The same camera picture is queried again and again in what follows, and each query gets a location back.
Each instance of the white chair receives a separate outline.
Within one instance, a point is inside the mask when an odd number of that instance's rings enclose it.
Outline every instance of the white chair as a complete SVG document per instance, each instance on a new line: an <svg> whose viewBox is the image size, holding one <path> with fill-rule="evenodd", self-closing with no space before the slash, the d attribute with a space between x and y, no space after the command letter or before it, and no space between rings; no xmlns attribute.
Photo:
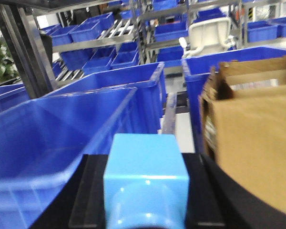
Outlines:
<svg viewBox="0 0 286 229"><path fill-rule="evenodd" d="M230 36L231 18L222 17L192 24L189 27L190 50L186 50L185 38L180 38L184 49L182 58L227 51L235 45Z"/></svg>

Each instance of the cardboard box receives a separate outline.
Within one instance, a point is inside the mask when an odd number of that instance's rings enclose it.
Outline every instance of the cardboard box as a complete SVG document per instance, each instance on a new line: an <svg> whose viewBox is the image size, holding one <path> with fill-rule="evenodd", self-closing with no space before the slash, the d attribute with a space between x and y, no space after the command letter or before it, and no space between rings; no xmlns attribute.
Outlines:
<svg viewBox="0 0 286 229"><path fill-rule="evenodd" d="M230 87L271 79L278 86ZM286 212L286 57L220 63L200 99L207 154L248 191Z"/></svg>

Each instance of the light blue block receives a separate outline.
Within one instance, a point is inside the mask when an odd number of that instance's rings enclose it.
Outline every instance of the light blue block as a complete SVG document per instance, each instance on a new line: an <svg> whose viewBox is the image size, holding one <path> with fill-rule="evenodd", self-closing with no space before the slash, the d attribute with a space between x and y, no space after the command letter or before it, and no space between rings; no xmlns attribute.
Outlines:
<svg viewBox="0 0 286 229"><path fill-rule="evenodd" d="M189 176L174 135L116 134L104 173L107 229L184 229Z"/></svg>

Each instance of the metal pole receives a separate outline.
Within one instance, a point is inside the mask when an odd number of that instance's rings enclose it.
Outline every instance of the metal pole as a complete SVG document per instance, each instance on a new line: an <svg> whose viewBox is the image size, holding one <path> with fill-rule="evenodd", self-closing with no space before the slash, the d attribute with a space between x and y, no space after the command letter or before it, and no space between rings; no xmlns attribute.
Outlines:
<svg viewBox="0 0 286 229"><path fill-rule="evenodd" d="M30 98L58 88L31 11L0 4L0 28Z"/></svg>

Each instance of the blue plastic bin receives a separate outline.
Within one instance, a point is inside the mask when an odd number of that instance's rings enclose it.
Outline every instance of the blue plastic bin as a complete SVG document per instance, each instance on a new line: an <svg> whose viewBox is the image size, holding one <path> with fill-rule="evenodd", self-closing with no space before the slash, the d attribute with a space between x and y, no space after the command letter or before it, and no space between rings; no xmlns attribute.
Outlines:
<svg viewBox="0 0 286 229"><path fill-rule="evenodd" d="M260 42L277 38L278 25L270 25L267 21L248 23L248 42Z"/></svg>
<svg viewBox="0 0 286 229"><path fill-rule="evenodd" d="M166 51L160 51L157 57L157 61L165 62L166 68L181 66L182 55L183 48L181 46L167 48Z"/></svg>
<svg viewBox="0 0 286 229"><path fill-rule="evenodd" d="M163 42L189 35L186 22L175 22L166 25L159 25L155 28L154 37L157 42Z"/></svg>
<svg viewBox="0 0 286 229"><path fill-rule="evenodd" d="M137 51L132 52L120 52L116 55L114 61L111 64L112 69L126 68L137 65L139 62L139 53Z"/></svg>
<svg viewBox="0 0 286 229"><path fill-rule="evenodd" d="M99 22L101 25L101 30L107 30L109 28L111 28L114 24L114 17L112 12L106 13L106 14L102 14L102 15L98 15L92 18L88 18L87 20L85 20L82 24L87 24L87 23L91 23L91 22Z"/></svg>
<svg viewBox="0 0 286 229"><path fill-rule="evenodd" d="M206 21L215 18L222 18L222 17L226 17L226 15L222 13L222 11L219 8L215 8L212 10L199 11L197 14L197 19L194 20L194 22L197 23L201 21Z"/></svg>
<svg viewBox="0 0 286 229"><path fill-rule="evenodd" d="M22 102L29 100L29 95L23 84L0 87L0 113Z"/></svg>
<svg viewBox="0 0 286 229"><path fill-rule="evenodd" d="M52 37L53 46L69 44L73 42L70 32L76 29L78 25L72 25L64 28L60 28L50 34Z"/></svg>
<svg viewBox="0 0 286 229"><path fill-rule="evenodd" d="M40 98L0 114L0 229L28 228L83 151L108 154L115 133L140 132L136 90Z"/></svg>
<svg viewBox="0 0 286 229"><path fill-rule="evenodd" d="M61 25L57 24L57 25L52 25L52 26L43 28L41 30L44 31L47 35L49 35L49 34L53 33L54 31L56 31L56 30L58 30L60 28L61 28Z"/></svg>
<svg viewBox="0 0 286 229"><path fill-rule="evenodd" d="M111 59L113 59L115 56L116 56L115 47L100 48L92 56L92 59L99 59L103 57L110 57Z"/></svg>
<svg viewBox="0 0 286 229"><path fill-rule="evenodd" d="M177 4L176 0L153 0L153 10L167 10L176 7Z"/></svg>
<svg viewBox="0 0 286 229"><path fill-rule="evenodd" d="M110 70L112 59L110 57L103 57L99 59L89 60L82 68L85 75L98 73Z"/></svg>
<svg viewBox="0 0 286 229"><path fill-rule="evenodd" d="M138 50L137 42L128 42L128 43L123 43L120 46L119 52L131 52L136 50Z"/></svg>
<svg viewBox="0 0 286 229"><path fill-rule="evenodd" d="M140 15L140 10L135 10L136 16ZM131 10L124 10L120 12L120 16L122 19L131 19L133 17L133 13Z"/></svg>
<svg viewBox="0 0 286 229"><path fill-rule="evenodd" d="M270 20L269 24L278 25L277 29L278 37L286 37L286 17Z"/></svg>
<svg viewBox="0 0 286 229"><path fill-rule="evenodd" d="M65 62L68 70L74 71L82 67L91 59L92 49L81 49L69 52L62 52L61 57Z"/></svg>
<svg viewBox="0 0 286 229"><path fill-rule="evenodd" d="M85 92L102 87L137 87L138 109L143 121L142 133L160 129L163 103L166 102L164 63L151 63L88 75L46 96Z"/></svg>
<svg viewBox="0 0 286 229"><path fill-rule="evenodd" d="M79 27L70 32L74 42L84 42L97 39L102 32L99 22L89 22L81 24Z"/></svg>
<svg viewBox="0 0 286 229"><path fill-rule="evenodd" d="M196 152L203 152L198 96L201 94L203 85L210 74L211 67L215 66L218 70L220 62L230 62L233 60L240 62L254 61L284 55L286 55L286 50L284 49L254 47L182 59L182 67L189 95Z"/></svg>
<svg viewBox="0 0 286 229"><path fill-rule="evenodd" d="M53 64L53 73L55 75L55 78L61 73L61 65L59 62L56 62Z"/></svg>

